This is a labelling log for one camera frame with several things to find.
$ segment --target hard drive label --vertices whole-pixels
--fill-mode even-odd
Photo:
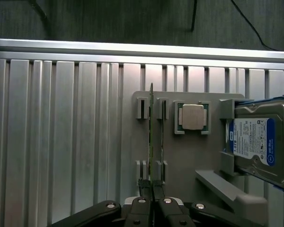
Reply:
[[[268,166],[275,165],[275,121],[272,118],[237,118],[229,124],[230,148],[247,159],[258,156]]]

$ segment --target gray mounting plate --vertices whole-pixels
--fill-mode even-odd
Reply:
[[[148,91],[137,91],[132,98],[132,163],[135,160],[148,160],[148,120],[136,119],[138,98],[149,97]],[[169,166],[166,176],[165,194],[183,201],[206,200],[216,201],[216,196],[209,193],[203,185],[196,183],[196,169],[219,170],[220,151],[225,148],[225,124],[220,120],[221,99],[244,99],[241,94],[225,93],[188,93],[188,92],[154,92],[153,121],[153,162],[160,160],[161,123],[157,120],[158,98],[168,98],[169,118],[165,120],[164,160]],[[211,134],[201,135],[200,131],[185,131],[184,135],[174,134],[174,102],[183,100],[186,104],[197,104],[199,101],[211,102]]]

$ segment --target hard drive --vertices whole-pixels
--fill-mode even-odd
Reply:
[[[226,144],[236,168],[284,189],[284,97],[238,104]]]

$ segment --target gray wall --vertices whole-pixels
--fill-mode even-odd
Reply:
[[[230,0],[38,0],[54,39],[263,50]],[[284,51],[284,0],[236,0],[264,42]],[[0,1],[0,38],[45,39],[27,2]]]

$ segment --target black cable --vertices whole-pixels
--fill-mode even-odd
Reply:
[[[265,48],[270,49],[270,50],[272,50],[272,51],[279,51],[279,50],[276,50],[276,49],[274,49],[274,48],[271,48],[271,47],[267,46],[267,45],[263,42],[263,40],[262,40],[262,38],[261,38],[259,32],[257,32],[256,28],[255,28],[255,27],[252,25],[252,23],[247,19],[247,17],[242,13],[242,11],[241,11],[240,8],[237,6],[237,4],[234,2],[234,0],[231,0],[231,2],[232,2],[232,4],[234,5],[234,7],[236,8],[236,10],[240,13],[240,15],[244,18],[244,20],[248,23],[248,25],[252,28],[252,30],[256,33],[256,35],[257,35],[257,37],[258,37],[260,43],[262,44],[262,46],[264,46]]]
[[[46,33],[46,38],[48,40],[52,40],[53,37],[52,37],[51,24],[50,24],[50,21],[47,15],[44,13],[41,6],[36,2],[36,0],[28,0],[28,2],[30,6],[34,9],[34,11],[38,14],[38,16],[40,17],[45,33]]]
[[[193,32],[195,29],[195,16],[197,13],[197,5],[198,5],[198,0],[195,0],[194,2],[194,11],[193,11],[193,21],[191,22],[191,28],[190,31]]]

